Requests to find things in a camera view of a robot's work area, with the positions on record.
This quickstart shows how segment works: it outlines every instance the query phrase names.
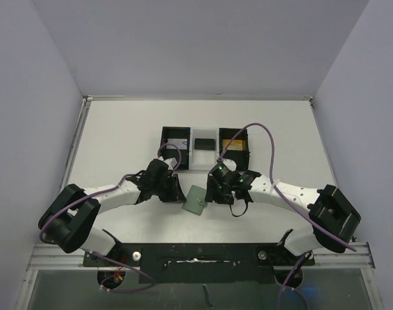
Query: glass panel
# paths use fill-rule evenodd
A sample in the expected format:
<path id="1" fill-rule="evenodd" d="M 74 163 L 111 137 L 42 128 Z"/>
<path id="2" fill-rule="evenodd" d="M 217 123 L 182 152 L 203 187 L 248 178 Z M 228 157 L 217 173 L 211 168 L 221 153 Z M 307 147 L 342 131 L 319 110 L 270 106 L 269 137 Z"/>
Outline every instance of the glass panel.
<path id="1" fill-rule="evenodd" d="M 30 310 L 116 309 L 276 309 L 279 287 L 255 282 L 233 284 L 159 284 L 135 294 L 99 293 L 96 271 L 39 271 Z M 127 273 L 119 289 L 139 287 Z M 311 309 L 372 309 L 359 269 L 306 269 L 300 286 Z M 283 295 L 283 310 L 306 309 L 292 291 Z"/>

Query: metal frame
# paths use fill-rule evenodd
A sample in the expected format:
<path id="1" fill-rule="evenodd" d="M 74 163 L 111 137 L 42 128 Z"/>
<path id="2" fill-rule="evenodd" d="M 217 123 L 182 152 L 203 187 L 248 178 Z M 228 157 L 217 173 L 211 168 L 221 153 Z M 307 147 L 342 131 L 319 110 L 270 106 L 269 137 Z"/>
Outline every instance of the metal frame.
<path id="1" fill-rule="evenodd" d="M 127 98 L 124 96 L 106 97 L 106 96 L 85 96 L 83 97 L 83 104 L 81 107 L 79 119 L 77 122 L 76 132 L 74 134 L 70 153 L 68 155 L 65 173 L 63 176 L 61 189 L 63 189 L 72 172 L 74 160 L 76 158 L 77 149 L 81 141 L 81 136 L 88 116 L 88 111 L 92 101 L 127 101 L 127 100 L 270 100 L 272 98 L 257 98 L 257 97 L 229 97 L 221 94 L 212 94 L 209 96 L 196 96 L 191 98 L 171 97 L 171 98 Z M 310 97 L 304 97 L 303 100 L 310 101 Z M 327 152 L 327 161 L 330 166 L 332 177 L 336 183 L 334 171 Z M 353 246 L 357 248 L 357 252 L 353 253 L 346 250 L 343 254 L 333 253 L 327 249 L 317 249 L 314 251 L 314 259 L 316 264 L 314 266 L 304 266 L 305 269 L 361 269 L 364 283 L 367 289 L 368 297 L 372 304 L 373 310 L 383 310 L 381 297 L 374 280 L 373 268 L 375 268 L 374 260 L 368 242 L 356 242 Z M 58 246 L 47 244 L 36 244 L 33 254 L 28 264 L 25 279 L 19 298 L 15 306 L 15 310 L 27 310 L 30 303 L 34 282 L 37 278 L 38 270 L 114 270 L 116 267 L 83 267 L 83 258 L 85 252 L 77 250 L 71 254 L 64 253 Z"/>
<path id="2" fill-rule="evenodd" d="M 303 266 L 304 269 L 371 269 L 374 260 L 368 242 L 355 242 L 352 245 L 357 252 L 346 250 L 343 254 L 327 249 L 313 251 L 315 265 Z M 85 252 L 76 250 L 66 254 L 56 245 L 37 244 L 28 264 L 29 271 L 38 270 L 115 270 L 118 267 L 83 267 Z M 291 269 L 292 266 L 276 267 L 276 269 Z"/>
<path id="3" fill-rule="evenodd" d="M 315 117 L 314 104 L 312 103 L 313 100 L 314 100 L 314 97 L 311 97 L 310 100 L 309 100 L 311 112 L 312 112 L 312 115 L 313 115 L 313 117 L 314 117 L 314 119 L 315 119 L 315 124 L 316 124 L 316 126 L 317 126 L 318 135 L 319 135 L 319 137 L 321 138 L 321 142 L 322 142 L 322 144 L 323 144 L 325 157 L 327 158 L 328 166 L 330 167 L 332 179 L 334 179 L 334 183 L 335 183 L 334 185 L 335 185 L 336 187 L 338 187 L 336 175 L 335 175 L 334 170 L 333 170 L 332 165 L 331 165 L 330 156 L 328 155 L 327 148 L 325 147 L 325 142 L 324 142 L 324 140 L 323 140 L 323 137 L 321 136 L 321 130 L 319 129 L 319 125 L 318 125 L 317 119 L 316 119 L 316 117 Z"/>
<path id="4" fill-rule="evenodd" d="M 81 105 L 80 115 L 77 121 L 76 131 L 74 132 L 74 137 L 73 137 L 72 145 L 70 147 L 70 152 L 68 153 L 65 173 L 63 176 L 63 180 L 61 182 L 60 191 L 63 190 L 64 187 L 68 184 L 70 175 L 72 174 L 74 160 L 76 158 L 77 150 L 79 148 L 83 129 L 85 128 L 85 124 L 88 116 L 88 110 L 90 109 L 91 103 L 92 103 L 91 101 L 87 100 L 87 97 L 83 98 L 83 104 Z"/>
<path id="5" fill-rule="evenodd" d="M 30 304 L 31 295 L 33 293 L 37 273 L 37 270 L 27 269 L 23 286 L 21 287 L 17 303 L 15 304 L 15 310 L 27 310 L 28 305 Z"/>

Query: green card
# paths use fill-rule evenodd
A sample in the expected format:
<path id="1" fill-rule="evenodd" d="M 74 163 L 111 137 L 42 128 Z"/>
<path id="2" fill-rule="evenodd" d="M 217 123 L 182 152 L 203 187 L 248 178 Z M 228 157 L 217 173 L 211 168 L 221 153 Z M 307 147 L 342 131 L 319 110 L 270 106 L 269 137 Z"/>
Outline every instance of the green card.
<path id="1" fill-rule="evenodd" d="M 201 215 L 203 208 L 208 205 L 205 201 L 206 194 L 206 189 L 192 185 L 188 192 L 188 196 L 186 196 L 186 202 L 182 205 L 182 209 Z"/>

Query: yellow label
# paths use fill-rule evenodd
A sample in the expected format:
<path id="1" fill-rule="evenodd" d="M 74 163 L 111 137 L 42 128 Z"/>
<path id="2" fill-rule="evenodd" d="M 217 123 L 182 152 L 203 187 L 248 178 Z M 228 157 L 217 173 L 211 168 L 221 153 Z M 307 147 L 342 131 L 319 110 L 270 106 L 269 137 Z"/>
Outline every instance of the yellow label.
<path id="1" fill-rule="evenodd" d="M 225 148 L 230 139 L 228 140 L 222 140 L 222 147 Z M 234 140 L 232 143 L 229 145 L 228 150 L 244 150 L 245 149 L 245 141 L 243 140 Z"/>

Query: white knob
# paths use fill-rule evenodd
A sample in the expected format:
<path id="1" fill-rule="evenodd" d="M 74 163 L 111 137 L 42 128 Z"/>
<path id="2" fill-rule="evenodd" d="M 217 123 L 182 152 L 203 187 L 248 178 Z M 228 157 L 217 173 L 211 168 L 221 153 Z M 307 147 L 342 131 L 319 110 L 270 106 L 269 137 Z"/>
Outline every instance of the white knob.
<path id="1" fill-rule="evenodd" d="M 132 255 L 132 258 L 135 262 L 137 262 L 138 260 L 140 260 L 140 258 L 142 257 L 142 254 L 140 254 L 140 252 L 135 252 Z"/>

